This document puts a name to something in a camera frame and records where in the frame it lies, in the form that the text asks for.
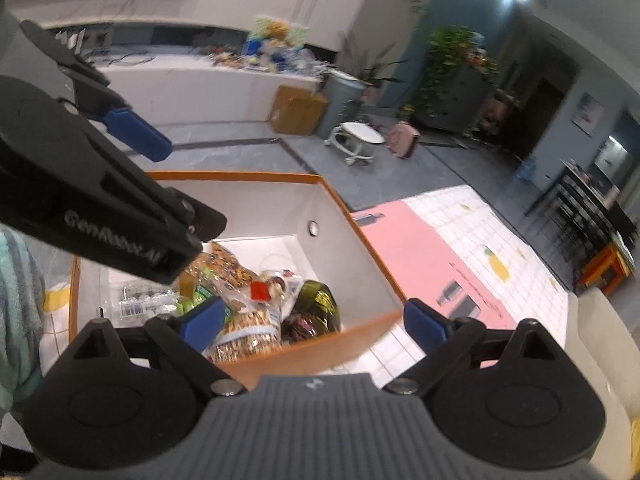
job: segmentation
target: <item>potted plant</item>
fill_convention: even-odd
[[[369,51],[364,50],[362,53],[358,53],[355,41],[349,40],[345,35],[342,35],[342,62],[340,68],[345,72],[360,79],[367,89],[363,95],[363,102],[369,106],[375,106],[380,97],[380,91],[383,83],[404,83],[402,79],[395,77],[381,77],[382,72],[389,66],[406,63],[408,60],[403,59],[400,61],[384,61],[385,56],[395,47],[395,43],[391,43],[383,48],[380,53],[369,64]]]
[[[478,34],[467,27],[449,25],[429,38],[422,83],[414,95],[414,106],[433,115],[434,106],[449,91],[449,83],[465,63],[487,76],[497,73],[496,64],[478,47]]]

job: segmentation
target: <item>wall picture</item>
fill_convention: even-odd
[[[578,102],[578,111],[574,116],[574,124],[580,126],[580,128],[591,137],[603,113],[604,106],[589,94],[582,94],[580,102]]]

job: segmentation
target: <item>pink poster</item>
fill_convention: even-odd
[[[389,202],[354,217],[364,215],[373,216],[359,222],[362,231],[408,298],[419,298],[446,317],[471,316],[489,328],[516,327],[504,305],[407,204]]]

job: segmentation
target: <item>cardboard box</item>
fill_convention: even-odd
[[[217,241],[241,264],[255,272],[290,269],[319,280],[338,304],[340,333],[221,366],[248,388],[264,374],[313,375],[351,361],[401,318],[401,289],[321,176],[221,171],[149,175],[224,213],[228,223]],[[311,222],[317,229],[310,229]],[[110,290],[122,273],[81,258],[72,275],[71,339],[111,299]]]
[[[282,85],[273,102],[269,122],[279,134],[311,135],[326,105],[327,100],[321,93]]]

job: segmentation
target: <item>gray floor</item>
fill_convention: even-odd
[[[553,224],[525,218],[538,195],[533,186],[513,179],[518,161],[495,149],[417,146],[407,160],[386,148],[376,150],[370,165],[347,166],[344,155],[325,147],[315,136],[281,136],[266,123],[185,124],[162,129],[174,142],[167,160],[152,163],[140,155],[132,160],[145,170],[245,170],[311,172],[328,179],[347,206],[358,211],[443,187],[469,184],[498,213],[504,224],[528,243],[568,289],[573,268],[558,248]],[[640,322],[640,282],[620,286],[612,303],[627,326]]]

